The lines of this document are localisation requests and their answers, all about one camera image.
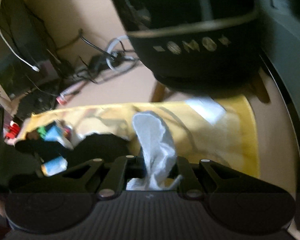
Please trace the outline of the black power adapter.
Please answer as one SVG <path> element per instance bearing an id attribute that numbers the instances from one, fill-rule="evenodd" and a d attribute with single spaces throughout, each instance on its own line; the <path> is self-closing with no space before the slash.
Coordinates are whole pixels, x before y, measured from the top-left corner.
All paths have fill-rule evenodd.
<path id="1" fill-rule="evenodd" d="M 88 69 L 91 74 L 98 74 L 104 70 L 108 70 L 108 64 L 104 55 L 95 55 L 90 59 Z"/>

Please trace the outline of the yellow cartoon printed cloth mat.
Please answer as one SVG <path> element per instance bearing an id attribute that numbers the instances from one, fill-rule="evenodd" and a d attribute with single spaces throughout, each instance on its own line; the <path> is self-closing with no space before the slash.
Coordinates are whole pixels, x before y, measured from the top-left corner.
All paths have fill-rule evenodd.
<path id="1" fill-rule="evenodd" d="M 138 154 L 140 145 L 133 129 L 133 116 L 138 112 L 153 111 L 169 127 L 177 154 L 191 163 L 211 159 L 252 177 L 260 176 L 256 122 L 253 110 L 243 95 L 219 99 L 225 113 L 214 123 L 199 112 L 207 109 L 200 99 L 161 102 L 123 103 L 63 108 L 32 115 L 18 135 L 55 120 L 64 121 L 74 128 L 78 139 L 85 135 L 113 134 L 127 140 L 128 148 Z"/>

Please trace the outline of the white paper towel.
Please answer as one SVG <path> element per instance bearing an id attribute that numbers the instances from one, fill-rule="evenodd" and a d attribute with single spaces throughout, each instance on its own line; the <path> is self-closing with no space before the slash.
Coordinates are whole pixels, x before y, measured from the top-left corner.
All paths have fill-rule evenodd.
<path id="1" fill-rule="evenodd" d="M 175 190 L 183 176 L 178 175 L 170 185 L 165 185 L 177 161 L 174 141 L 166 122 L 153 111 L 145 111 L 136 113 L 132 124 L 142 149 L 146 175 L 144 178 L 132 178 L 126 190 Z"/>

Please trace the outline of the black blue knee pad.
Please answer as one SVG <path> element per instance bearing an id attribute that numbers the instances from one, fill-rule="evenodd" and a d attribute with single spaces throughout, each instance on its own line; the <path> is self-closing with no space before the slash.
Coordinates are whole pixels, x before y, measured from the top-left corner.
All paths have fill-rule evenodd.
<path id="1" fill-rule="evenodd" d="M 44 162 L 63 157 L 69 167 L 100 158 L 112 163 L 121 156 L 129 155 L 128 141 L 113 134 L 92 134 L 83 139 L 72 150 L 57 141 L 21 140 L 15 149 L 21 153 L 38 155 Z"/>

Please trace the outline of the black round appliance on legs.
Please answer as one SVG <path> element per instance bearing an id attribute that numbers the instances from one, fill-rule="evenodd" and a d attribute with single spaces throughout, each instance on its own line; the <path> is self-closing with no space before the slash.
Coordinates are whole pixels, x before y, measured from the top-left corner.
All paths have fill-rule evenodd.
<path id="1" fill-rule="evenodd" d="M 141 62 L 165 87 L 270 101 L 259 75 L 258 0 L 112 0 Z"/>

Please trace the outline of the black computer monitor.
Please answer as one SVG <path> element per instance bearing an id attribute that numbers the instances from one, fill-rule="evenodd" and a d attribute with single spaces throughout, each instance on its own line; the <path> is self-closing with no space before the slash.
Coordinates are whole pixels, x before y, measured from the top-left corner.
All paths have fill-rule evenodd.
<path id="1" fill-rule="evenodd" d="M 0 90 L 12 100 L 62 74 L 44 21 L 24 0 L 0 0 Z"/>

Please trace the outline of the red toy figure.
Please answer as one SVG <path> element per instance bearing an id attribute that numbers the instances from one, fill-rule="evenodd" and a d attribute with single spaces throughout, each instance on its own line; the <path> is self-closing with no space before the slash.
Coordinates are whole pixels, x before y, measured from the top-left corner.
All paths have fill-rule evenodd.
<path id="1" fill-rule="evenodd" d="M 6 129 L 5 139 L 15 139 L 18 136 L 20 130 L 21 127 L 16 122 L 11 121 Z"/>

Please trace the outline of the black keyboard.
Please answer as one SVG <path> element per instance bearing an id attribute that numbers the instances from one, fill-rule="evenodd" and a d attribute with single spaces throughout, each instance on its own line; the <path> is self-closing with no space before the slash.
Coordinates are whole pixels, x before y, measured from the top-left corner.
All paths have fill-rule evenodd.
<path id="1" fill-rule="evenodd" d="M 14 117 L 24 121 L 32 114 L 39 114 L 55 109 L 60 84 L 61 82 L 58 80 L 51 81 L 25 93 L 25 96 L 19 101 Z"/>

